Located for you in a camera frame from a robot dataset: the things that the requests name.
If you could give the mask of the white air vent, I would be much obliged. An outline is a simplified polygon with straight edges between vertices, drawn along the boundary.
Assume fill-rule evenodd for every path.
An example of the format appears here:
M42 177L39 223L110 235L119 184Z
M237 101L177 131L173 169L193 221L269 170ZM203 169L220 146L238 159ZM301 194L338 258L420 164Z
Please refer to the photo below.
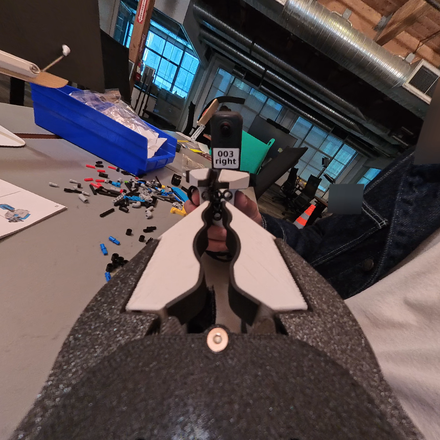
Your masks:
M402 86L429 105L439 77L440 70L426 60L421 59L415 64L415 68Z

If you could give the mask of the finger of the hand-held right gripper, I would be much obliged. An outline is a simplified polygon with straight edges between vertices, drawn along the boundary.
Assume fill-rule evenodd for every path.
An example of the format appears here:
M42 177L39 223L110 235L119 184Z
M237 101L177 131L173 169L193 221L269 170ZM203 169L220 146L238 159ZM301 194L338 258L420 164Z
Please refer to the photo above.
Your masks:
M188 198L192 199L194 187L199 191L200 199L211 199L212 192L212 169L198 168L188 170Z
M227 189L232 193L229 203L235 205L235 192L249 187L250 174L237 170L220 170L219 185L220 189Z

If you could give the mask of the pile of small brick parts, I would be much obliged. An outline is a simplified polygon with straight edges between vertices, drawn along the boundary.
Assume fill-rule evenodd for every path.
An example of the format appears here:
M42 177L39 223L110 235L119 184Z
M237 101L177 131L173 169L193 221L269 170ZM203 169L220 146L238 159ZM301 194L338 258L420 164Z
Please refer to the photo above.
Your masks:
M103 165L81 163L79 167L79 163L72 162L67 167L54 168L42 178L51 188L46 192L63 201L69 212L76 209L101 218L123 212L125 219L132 210L146 211L149 207L154 211L158 202L170 210L179 201L171 183L173 174L181 172L177 163L140 178L116 166Z

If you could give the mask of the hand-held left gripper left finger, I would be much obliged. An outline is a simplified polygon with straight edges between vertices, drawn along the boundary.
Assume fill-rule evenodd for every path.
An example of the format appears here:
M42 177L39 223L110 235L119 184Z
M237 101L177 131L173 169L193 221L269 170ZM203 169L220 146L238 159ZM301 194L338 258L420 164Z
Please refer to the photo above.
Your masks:
M198 314L206 302L207 287L201 268L202 250L195 240L206 228L205 201L163 233L137 283L127 311L159 314Z

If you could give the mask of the black brick connector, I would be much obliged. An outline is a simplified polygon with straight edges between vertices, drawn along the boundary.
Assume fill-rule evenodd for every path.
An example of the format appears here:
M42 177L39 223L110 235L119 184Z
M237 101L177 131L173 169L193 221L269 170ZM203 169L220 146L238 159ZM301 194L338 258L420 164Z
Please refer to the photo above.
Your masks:
M201 198L209 201L212 205L212 219L215 222L220 222L222 219L222 205L223 201L230 201L233 198L233 193L229 189L219 190L205 190L201 194Z
M118 253L113 253L111 256L111 262L106 266L106 272L114 272L119 267L122 267L127 263L128 260L124 259L123 256L120 256Z

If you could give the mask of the teal felt bag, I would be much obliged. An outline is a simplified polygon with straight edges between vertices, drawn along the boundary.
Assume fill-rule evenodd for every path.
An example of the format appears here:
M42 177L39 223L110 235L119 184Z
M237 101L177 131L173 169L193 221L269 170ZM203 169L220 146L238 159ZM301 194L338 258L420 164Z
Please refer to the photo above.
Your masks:
M242 131L240 171L253 174L259 173L261 164L274 142L274 139L270 139L265 144L247 132Z

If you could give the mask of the person's white shirt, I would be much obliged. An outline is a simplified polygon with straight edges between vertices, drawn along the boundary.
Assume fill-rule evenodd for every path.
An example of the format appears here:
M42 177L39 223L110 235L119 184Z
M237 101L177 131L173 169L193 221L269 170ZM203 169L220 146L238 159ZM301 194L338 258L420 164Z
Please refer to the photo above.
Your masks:
M345 301L382 372L426 439L440 438L440 232Z

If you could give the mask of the black partition panel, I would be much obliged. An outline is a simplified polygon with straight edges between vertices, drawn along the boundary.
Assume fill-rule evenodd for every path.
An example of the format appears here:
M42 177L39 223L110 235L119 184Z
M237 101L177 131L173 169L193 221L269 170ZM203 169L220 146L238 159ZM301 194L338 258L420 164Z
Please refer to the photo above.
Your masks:
M129 50L109 35L119 6L116 0L2 0L0 48L45 68L65 44L70 55L49 73L99 92L119 89L129 102Z

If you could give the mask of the black office chair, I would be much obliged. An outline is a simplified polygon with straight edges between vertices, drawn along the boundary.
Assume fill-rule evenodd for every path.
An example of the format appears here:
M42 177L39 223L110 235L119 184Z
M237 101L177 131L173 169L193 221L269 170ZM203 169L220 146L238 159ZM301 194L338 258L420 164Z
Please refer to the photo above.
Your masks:
M256 200L289 169L294 167L306 151L307 147L287 147L268 162L254 179Z

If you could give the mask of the clear plastic bags bundle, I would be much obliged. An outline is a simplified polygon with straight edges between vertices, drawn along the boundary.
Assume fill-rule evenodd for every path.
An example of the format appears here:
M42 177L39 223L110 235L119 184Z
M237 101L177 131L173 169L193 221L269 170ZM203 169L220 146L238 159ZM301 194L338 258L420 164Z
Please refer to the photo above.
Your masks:
M148 159L166 142L165 137L161 137L156 129L148 127L132 107L122 100L118 89L107 89L104 93L77 90L69 95L145 137Z

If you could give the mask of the grey desk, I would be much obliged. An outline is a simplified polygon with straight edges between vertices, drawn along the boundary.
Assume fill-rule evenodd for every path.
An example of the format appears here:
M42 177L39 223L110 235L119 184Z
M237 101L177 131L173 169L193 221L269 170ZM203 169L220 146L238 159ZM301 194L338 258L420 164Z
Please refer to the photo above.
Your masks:
M94 155L34 123L33 109L1 104L1 125L27 134L26 146L1 148L1 179L51 201L47 181L54 168L69 163L95 164ZM154 238L180 220L161 202L147 220L144 210L113 212L101 218L68 208L41 223L1 240L1 439L8 439L39 394L74 322L105 284L113 253L126 260L143 247L139 236L149 225ZM132 229L132 235L125 235ZM120 241L115 245L108 237ZM104 256L103 243L108 251Z

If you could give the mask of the blue plastic bin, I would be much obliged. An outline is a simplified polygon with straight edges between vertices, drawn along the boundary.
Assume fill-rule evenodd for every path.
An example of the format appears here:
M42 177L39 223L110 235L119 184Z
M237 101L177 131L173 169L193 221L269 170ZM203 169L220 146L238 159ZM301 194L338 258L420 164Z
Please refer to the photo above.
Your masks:
M133 130L76 100L71 86L47 88L31 84L35 123L113 165L137 176L172 163L177 140L156 130L166 142L147 158L147 140Z

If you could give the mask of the silver ventilation duct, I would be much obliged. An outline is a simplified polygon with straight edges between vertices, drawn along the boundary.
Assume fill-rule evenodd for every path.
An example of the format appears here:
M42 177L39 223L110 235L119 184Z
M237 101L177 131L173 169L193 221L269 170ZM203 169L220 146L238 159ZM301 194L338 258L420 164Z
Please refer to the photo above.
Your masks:
M401 86L412 73L407 62L316 1L286 1L281 23L292 34L377 88Z

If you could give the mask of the person's right hand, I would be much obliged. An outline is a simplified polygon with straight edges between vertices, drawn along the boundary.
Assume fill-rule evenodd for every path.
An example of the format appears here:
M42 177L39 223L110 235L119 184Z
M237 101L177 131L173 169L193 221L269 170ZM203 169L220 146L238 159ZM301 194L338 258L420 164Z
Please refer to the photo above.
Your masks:
M192 192L192 199L185 201L184 209L186 213L191 213L200 204L199 191L197 189ZM262 217L258 210L257 204L241 191L236 191L234 197L234 206L243 212L247 217L255 223L262 226ZM228 252L226 245L227 230L223 226L213 224L207 231L208 247L210 252Z

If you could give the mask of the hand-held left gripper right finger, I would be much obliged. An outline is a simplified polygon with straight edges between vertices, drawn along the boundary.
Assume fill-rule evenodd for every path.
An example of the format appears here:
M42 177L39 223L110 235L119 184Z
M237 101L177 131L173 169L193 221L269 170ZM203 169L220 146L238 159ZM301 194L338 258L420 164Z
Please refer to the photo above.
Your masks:
M275 238L229 202L222 203L226 244L233 256L228 288L234 312L307 310L308 305L287 267Z

